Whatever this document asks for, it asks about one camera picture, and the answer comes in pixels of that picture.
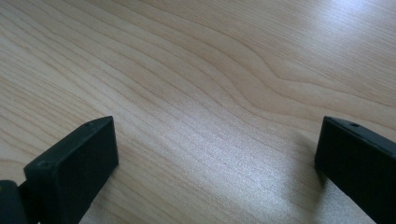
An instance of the tabletop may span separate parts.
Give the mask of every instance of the tabletop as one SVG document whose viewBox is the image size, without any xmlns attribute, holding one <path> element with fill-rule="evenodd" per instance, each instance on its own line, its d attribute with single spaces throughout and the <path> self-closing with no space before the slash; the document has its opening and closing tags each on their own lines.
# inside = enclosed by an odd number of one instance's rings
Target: tabletop
<svg viewBox="0 0 396 224">
<path fill-rule="evenodd" d="M 373 223 L 314 157 L 321 122 L 396 140 L 390 0 L 0 1 L 0 179 L 113 116 L 81 223 Z"/>
</svg>

